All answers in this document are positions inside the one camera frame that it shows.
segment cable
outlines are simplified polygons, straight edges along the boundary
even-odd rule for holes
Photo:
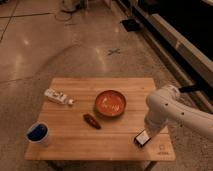
[[[72,13],[73,13],[73,11],[69,10],[69,8],[65,5],[64,0],[61,1],[61,6],[62,6],[62,9],[57,14],[55,14],[55,19],[57,21],[61,21],[61,22],[66,22],[66,21],[71,20],[72,19]],[[60,19],[58,17],[58,14],[60,14],[60,13],[67,13],[67,14],[70,14],[70,16],[67,19]]]
[[[69,21],[69,20],[72,19],[72,13],[69,13],[70,15],[69,15],[69,17],[66,18],[66,19],[60,19],[60,18],[57,16],[57,14],[54,15],[54,17],[55,17],[55,19],[56,19],[57,21],[65,22],[65,21]]]
[[[15,17],[31,17],[31,16],[38,16],[38,15],[50,15],[50,14],[53,14],[53,13],[49,13],[49,12],[46,12],[46,13],[35,13],[35,14],[23,14],[23,15],[13,15],[13,16],[4,16],[4,17],[0,17],[0,19],[3,19],[3,18],[15,18]]]
[[[4,31],[3,31],[3,33],[2,33],[2,36],[1,36],[1,39],[0,39],[0,43],[1,43],[2,40],[3,40],[4,34],[5,34],[6,30],[7,30],[7,27],[8,27],[9,24],[10,24],[11,19],[13,18],[13,14],[15,13],[16,8],[18,7],[19,2],[20,2],[20,0],[17,0],[16,5],[15,5],[15,7],[14,7],[14,9],[13,9],[11,15],[10,15],[10,19],[9,19],[9,21],[7,22],[7,25],[6,25],[6,27],[5,27]]]

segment table leg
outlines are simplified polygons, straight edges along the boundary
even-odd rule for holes
[[[58,166],[54,161],[46,160],[46,163],[55,171],[63,171],[63,168]]]
[[[157,161],[151,161],[148,166],[144,169],[144,171],[150,171],[157,164]]]

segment table top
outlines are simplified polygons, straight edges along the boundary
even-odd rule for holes
[[[146,96],[155,90],[152,78],[54,78],[50,85],[76,102],[72,107],[44,101],[38,122],[48,125],[51,145],[29,143],[27,160],[129,160],[173,161],[175,153],[164,128],[142,149],[134,137],[144,129]],[[105,90],[120,91],[127,100],[124,114],[105,118],[94,112],[96,96]],[[93,115],[102,126],[96,130],[83,115]]]

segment sausage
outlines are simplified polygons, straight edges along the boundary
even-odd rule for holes
[[[95,118],[90,114],[83,115],[84,120],[96,129],[101,129],[101,125],[95,120]]]

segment white cup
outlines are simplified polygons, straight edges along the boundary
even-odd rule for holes
[[[28,136],[28,134],[29,134],[30,132],[34,131],[35,128],[38,127],[39,125],[40,125],[39,123],[35,123],[35,124],[33,124],[33,125],[28,129],[28,131],[27,131],[27,139],[28,139],[30,142],[32,142],[32,143],[36,143],[36,144],[39,144],[39,145],[41,145],[41,146],[43,146],[43,147],[47,147],[47,146],[50,145],[51,142],[50,142],[50,136],[49,136],[49,129],[48,129],[48,127],[47,127],[45,124],[42,124],[42,125],[46,127],[47,132],[46,132],[46,134],[45,134],[41,139],[39,139],[39,140],[32,140],[32,139],[30,139],[30,137]]]

